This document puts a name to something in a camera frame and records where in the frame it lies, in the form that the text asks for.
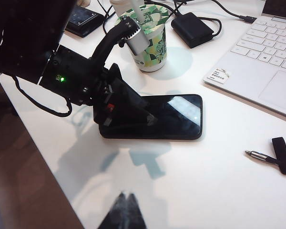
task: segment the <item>wire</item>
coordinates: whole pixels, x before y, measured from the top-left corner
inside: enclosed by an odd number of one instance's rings
[[[110,16],[108,16],[111,9],[112,9],[112,6],[109,7],[109,9],[106,11],[106,14],[105,14],[105,16],[104,16],[104,21],[103,21],[102,27],[103,27],[103,30],[104,30],[104,33],[105,33],[105,34],[107,34],[107,31],[106,31],[106,29],[105,29],[105,24],[106,24],[106,22],[108,21],[108,19],[111,18],[111,17],[115,14],[115,12],[113,12]]]
[[[178,9],[183,5],[185,4],[184,2],[181,2],[181,4],[178,5],[178,7],[176,9],[174,9],[174,11],[172,11],[169,15],[168,15],[168,18],[169,19],[174,13],[176,13],[178,11]]]
[[[189,1],[194,1],[194,0],[175,0],[175,1],[177,1],[177,2],[189,2]],[[227,10],[227,9],[226,9],[219,1],[217,1],[217,0],[211,0],[211,1],[213,1],[213,2],[215,2],[217,5],[219,5],[226,13],[228,13],[228,14],[234,16],[234,17],[237,17],[237,18],[239,18],[239,19],[242,19],[242,20],[244,20],[245,22],[248,22],[248,23],[251,23],[251,24],[252,24],[252,23],[256,20],[255,17],[243,16],[243,15],[238,15],[238,14],[235,14],[235,13],[230,12],[229,10]]]
[[[13,80],[15,81],[15,84],[16,84],[16,88],[28,99],[30,100],[35,106],[37,106],[38,108],[40,108],[41,110],[44,110],[52,115],[55,115],[55,116],[58,116],[58,117],[67,117],[71,114],[72,112],[72,105],[71,105],[71,101],[69,98],[65,98],[64,99],[66,100],[67,102],[67,107],[69,109],[68,112],[66,113],[60,113],[60,112],[57,112],[57,111],[54,111],[54,110],[51,110],[47,107],[45,107],[44,105],[41,105],[40,103],[38,103],[37,101],[35,101],[32,97],[30,97],[28,94],[26,94],[26,92],[24,90],[22,90],[20,88],[20,85],[19,85],[19,81],[18,81],[18,78],[15,76],[15,75],[12,75],[11,76],[13,78]]]
[[[170,7],[170,6],[166,5],[166,4],[163,4],[163,3],[160,3],[160,2],[155,2],[155,1],[152,1],[152,0],[146,0],[146,2],[154,4],[154,5],[163,6],[163,7],[167,8],[170,12],[175,14],[176,16],[180,16],[181,15],[181,13],[178,13],[176,10],[174,10],[172,7]]]
[[[176,11],[177,13],[181,14],[181,12],[178,10],[179,8],[178,8],[178,6],[177,6],[177,1],[176,1],[176,0],[174,0],[174,5],[175,5],[175,11]]]
[[[100,6],[101,6],[101,8],[103,9],[103,11],[106,13],[105,8],[104,8],[104,6],[100,3],[100,1],[99,1],[99,0],[97,0],[97,2],[99,3],[99,5],[100,5]]]
[[[198,17],[198,18],[199,18],[200,20],[207,20],[207,21],[216,21],[216,22],[218,22],[218,24],[219,24],[219,29],[218,29],[217,33],[212,34],[212,36],[215,37],[215,36],[217,36],[217,35],[220,33],[221,28],[222,28],[222,24],[221,24],[221,21],[220,21],[219,19],[217,19],[217,18],[206,18],[206,17]]]

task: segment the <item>laptop touchpad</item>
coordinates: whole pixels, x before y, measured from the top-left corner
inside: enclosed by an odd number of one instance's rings
[[[286,72],[278,71],[259,98],[286,109]]]

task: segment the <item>black strap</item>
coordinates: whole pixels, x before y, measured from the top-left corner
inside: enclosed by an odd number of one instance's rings
[[[37,106],[38,108],[40,108],[41,110],[44,110],[52,115],[55,115],[55,116],[58,116],[58,117],[67,117],[71,114],[72,112],[72,105],[71,105],[71,101],[69,98],[65,98],[64,99],[66,100],[67,102],[67,107],[69,109],[69,111],[67,113],[60,113],[60,112],[57,112],[57,111],[54,111],[54,110],[51,110],[47,107],[45,107],[44,105],[41,105],[40,103],[36,102],[32,97],[30,97],[28,94],[25,93],[24,90],[22,90],[20,88],[20,85],[19,85],[19,81],[17,79],[17,77],[15,75],[12,76],[13,80],[15,81],[15,84],[16,84],[16,87],[17,89],[25,96],[28,98],[28,100],[30,100],[35,106]]]
[[[286,175],[286,143],[283,137],[272,138],[276,158],[280,161],[279,168]]]

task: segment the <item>laptop keyboard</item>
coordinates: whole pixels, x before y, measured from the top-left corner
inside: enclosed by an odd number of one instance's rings
[[[257,20],[231,51],[286,68],[286,24]]]

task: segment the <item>green led light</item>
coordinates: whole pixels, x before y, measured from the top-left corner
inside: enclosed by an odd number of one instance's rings
[[[60,82],[62,83],[62,82],[65,82],[65,81],[66,81],[66,78],[63,77],[62,75],[57,74],[57,75],[56,75],[56,80],[58,80],[58,81],[60,81]]]

